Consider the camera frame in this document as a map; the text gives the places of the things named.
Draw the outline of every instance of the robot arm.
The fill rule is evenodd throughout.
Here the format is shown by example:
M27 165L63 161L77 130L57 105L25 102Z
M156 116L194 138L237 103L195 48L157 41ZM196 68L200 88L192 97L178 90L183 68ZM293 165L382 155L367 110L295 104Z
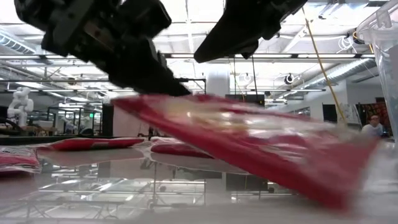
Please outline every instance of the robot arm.
M120 87L172 96L190 92L173 77L152 39L171 25L159 0L14 0L19 18L45 31L42 48L93 62ZM307 0L227 0L225 12L195 53L198 62L242 54L272 38Z
M7 116L9 118L15 117L15 114L20 114L22 111L20 109L15 109L17 105L28 106L28 109L31 108L30 111L33 111L33 101L28 99L28 94L30 93L30 89L27 87L21 88L19 87L16 92L12 94L13 99L11 104L8 106Z
M69 121L66 117L62 116L61 120L63 122L65 122L65 124L67 124L68 126L72 127L74 130L77 129L77 127L71 121Z

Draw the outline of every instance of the white wall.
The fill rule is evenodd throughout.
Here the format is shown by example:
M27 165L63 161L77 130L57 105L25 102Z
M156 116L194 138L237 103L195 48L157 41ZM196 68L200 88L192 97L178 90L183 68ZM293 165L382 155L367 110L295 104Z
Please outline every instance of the white wall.
M381 85L347 85L347 95L349 104L375 103L376 97L384 97Z
M326 89L324 92L310 92L304 96L303 101L288 101L288 105L279 106L276 109L278 111L288 113L293 110L310 107L311 117L323 121L322 104L335 104L329 88L324 87L324 89ZM339 103L348 103L347 84L345 80L339 82L336 86L333 86L333 90Z

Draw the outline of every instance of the person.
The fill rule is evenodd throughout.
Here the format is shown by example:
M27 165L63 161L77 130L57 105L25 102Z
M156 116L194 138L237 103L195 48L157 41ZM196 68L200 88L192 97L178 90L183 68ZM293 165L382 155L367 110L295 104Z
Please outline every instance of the person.
M371 116L369 124L365 125L362 128L362 133L367 134L369 136L377 136L377 137L383 135L383 125L381 125L378 115Z

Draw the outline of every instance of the red package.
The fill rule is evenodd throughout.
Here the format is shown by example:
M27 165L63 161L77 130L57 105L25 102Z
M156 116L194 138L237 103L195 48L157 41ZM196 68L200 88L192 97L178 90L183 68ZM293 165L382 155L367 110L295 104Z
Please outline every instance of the red package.
M165 134L330 208L345 209L378 139L210 95L141 95L113 104Z
M127 148L143 142L143 138L90 139L73 138L40 146L37 149L54 151L82 151L95 149Z
M40 172L41 165L34 148L0 146L0 173Z
M150 147L152 152L213 159L211 155L195 149L175 138L152 138L151 141L153 142L153 145Z

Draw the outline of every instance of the table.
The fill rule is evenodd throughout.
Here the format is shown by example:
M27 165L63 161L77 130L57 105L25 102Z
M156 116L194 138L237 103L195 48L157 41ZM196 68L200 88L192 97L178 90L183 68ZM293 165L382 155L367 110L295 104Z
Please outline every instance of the table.
M234 190L242 183L229 177L249 176L222 161L134 149L39 156L41 174L0 179L1 223L357 223L283 189Z

